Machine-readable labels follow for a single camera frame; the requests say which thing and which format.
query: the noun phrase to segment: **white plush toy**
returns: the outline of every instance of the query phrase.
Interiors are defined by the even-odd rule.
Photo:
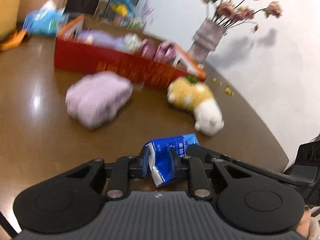
[[[224,126],[222,113],[210,88],[202,83],[191,84],[180,77],[168,87],[168,102],[175,107],[194,113],[195,129],[212,136]]]

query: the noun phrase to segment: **red gift box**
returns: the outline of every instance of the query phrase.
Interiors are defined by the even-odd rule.
[[[79,31],[104,30],[114,37],[128,33],[137,34],[142,40],[150,39],[155,46],[163,41],[143,34],[141,31],[128,30],[110,23],[101,23],[94,18],[79,16],[63,27],[56,39],[54,67],[93,74],[110,70],[124,76],[133,83],[143,82],[148,87],[166,89],[169,84],[180,76],[194,75],[200,81],[205,80],[202,68],[178,45],[175,45],[177,57],[173,65],[158,63],[136,54],[128,54],[114,49],[97,47],[78,42],[76,34]]]

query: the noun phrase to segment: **purple plush toy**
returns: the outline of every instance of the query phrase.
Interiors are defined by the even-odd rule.
[[[123,37],[113,37],[104,31],[82,31],[78,34],[78,40],[95,46],[122,50],[125,48]]]
[[[68,89],[67,112],[85,127],[97,128],[113,120],[131,94],[131,82],[114,72],[88,75]]]

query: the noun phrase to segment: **blue bag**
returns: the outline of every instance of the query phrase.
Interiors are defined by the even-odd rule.
[[[155,139],[147,142],[150,150],[149,167],[156,187],[160,187],[175,177],[175,167],[170,148],[175,148],[179,157],[185,156],[189,145],[197,144],[198,139],[194,133],[176,137]]]
[[[27,29],[28,33],[55,36],[67,23],[68,17],[69,14],[62,14],[61,11],[33,11],[27,15],[23,28]]]

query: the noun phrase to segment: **stuffed toy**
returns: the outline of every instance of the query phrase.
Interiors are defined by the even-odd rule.
[[[97,128],[116,117],[132,89],[128,79],[111,71],[85,76],[67,91],[67,113],[83,126]]]
[[[170,104],[193,112],[197,131],[212,136],[223,128],[221,110],[206,84],[191,84],[186,78],[180,77],[169,85],[167,96]]]

